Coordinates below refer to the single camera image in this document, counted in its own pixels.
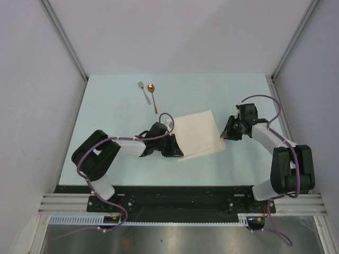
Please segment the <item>white cloth napkin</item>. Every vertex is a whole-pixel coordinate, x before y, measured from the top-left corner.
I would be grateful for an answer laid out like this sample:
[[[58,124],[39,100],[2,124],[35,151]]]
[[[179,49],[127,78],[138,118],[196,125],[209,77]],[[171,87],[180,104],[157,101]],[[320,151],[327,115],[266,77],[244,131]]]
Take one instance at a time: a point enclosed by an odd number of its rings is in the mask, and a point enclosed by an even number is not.
[[[184,154],[183,157],[178,158],[178,161],[193,159],[226,149],[211,110],[176,117],[173,133]]]

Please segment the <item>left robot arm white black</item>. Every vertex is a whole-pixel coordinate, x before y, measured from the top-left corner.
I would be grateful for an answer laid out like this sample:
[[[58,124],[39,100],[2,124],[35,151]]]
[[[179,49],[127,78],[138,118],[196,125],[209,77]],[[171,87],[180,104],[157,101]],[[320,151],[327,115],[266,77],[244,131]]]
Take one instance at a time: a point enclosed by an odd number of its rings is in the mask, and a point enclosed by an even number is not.
[[[106,173],[116,156],[145,157],[159,151],[164,157],[183,157],[176,137],[163,123],[154,123],[150,130],[133,138],[108,137],[96,130],[72,154],[77,173],[91,190],[98,194],[99,206],[109,212],[116,208],[117,198]]]

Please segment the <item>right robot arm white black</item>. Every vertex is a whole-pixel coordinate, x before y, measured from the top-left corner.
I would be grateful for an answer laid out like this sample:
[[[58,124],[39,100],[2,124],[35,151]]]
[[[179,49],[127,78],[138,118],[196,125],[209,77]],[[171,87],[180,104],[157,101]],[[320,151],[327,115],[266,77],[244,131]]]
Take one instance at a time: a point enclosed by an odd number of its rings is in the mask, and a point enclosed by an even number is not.
[[[272,156],[270,176],[252,187],[245,197],[245,208],[257,212],[269,199],[289,196],[297,198],[302,192],[315,188],[315,172],[311,147],[296,144],[279,134],[271,123],[258,116],[253,103],[236,105],[237,114],[227,121],[222,139],[239,141],[244,135],[260,143]]]

